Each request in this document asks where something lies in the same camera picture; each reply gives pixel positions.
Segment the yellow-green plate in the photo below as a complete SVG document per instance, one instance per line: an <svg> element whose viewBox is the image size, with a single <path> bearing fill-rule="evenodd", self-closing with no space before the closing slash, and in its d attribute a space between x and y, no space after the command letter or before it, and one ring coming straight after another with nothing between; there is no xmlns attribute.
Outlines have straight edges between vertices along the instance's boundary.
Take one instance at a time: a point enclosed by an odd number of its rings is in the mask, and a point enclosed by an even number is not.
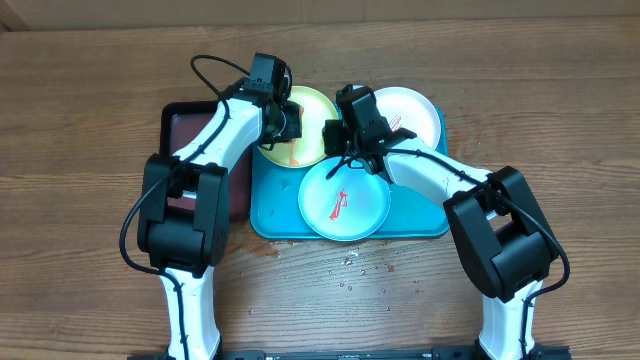
<svg viewBox="0 0 640 360"><path fill-rule="evenodd" d="M302 137L277 143L271 151L259 151L271 162L287 168L312 166L326 157L322 131L326 120L337 120L338 113L323 93L306 86L293 86L290 100L301 106Z"/></svg>

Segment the light blue plate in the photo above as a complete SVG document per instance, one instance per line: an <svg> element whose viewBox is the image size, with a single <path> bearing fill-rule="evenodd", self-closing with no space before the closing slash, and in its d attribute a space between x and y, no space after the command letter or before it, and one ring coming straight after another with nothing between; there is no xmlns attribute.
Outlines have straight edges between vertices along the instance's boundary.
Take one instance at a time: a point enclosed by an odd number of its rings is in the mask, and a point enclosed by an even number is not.
<svg viewBox="0 0 640 360"><path fill-rule="evenodd" d="M381 178L338 163L337 157L328 158L307 172L300 184L298 207L305 223L319 236L361 240L386 220L390 189Z"/></svg>

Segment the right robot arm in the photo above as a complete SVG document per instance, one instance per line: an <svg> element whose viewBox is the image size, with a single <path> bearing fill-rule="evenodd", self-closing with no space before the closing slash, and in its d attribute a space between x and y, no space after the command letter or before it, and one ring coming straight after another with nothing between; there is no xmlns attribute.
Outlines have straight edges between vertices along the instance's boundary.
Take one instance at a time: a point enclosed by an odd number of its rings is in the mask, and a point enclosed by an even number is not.
<svg viewBox="0 0 640 360"><path fill-rule="evenodd" d="M444 210L462 268L483 295L474 358L544 357L533 339L535 302L567 282L570 264L521 172L460 163L380 115L328 120L322 137L340 167L359 162Z"/></svg>

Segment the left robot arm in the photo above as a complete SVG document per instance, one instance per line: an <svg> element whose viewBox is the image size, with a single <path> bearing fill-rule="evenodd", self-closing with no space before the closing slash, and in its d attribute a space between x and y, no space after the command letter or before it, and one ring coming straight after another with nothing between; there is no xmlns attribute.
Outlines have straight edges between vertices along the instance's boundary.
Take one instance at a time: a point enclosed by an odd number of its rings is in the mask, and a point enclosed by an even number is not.
<svg viewBox="0 0 640 360"><path fill-rule="evenodd" d="M166 359L217 359L214 272L230 233L230 172L263 139L300 137L302 110L231 98L176 102L161 118L160 151L144 167L137 243L164 286Z"/></svg>

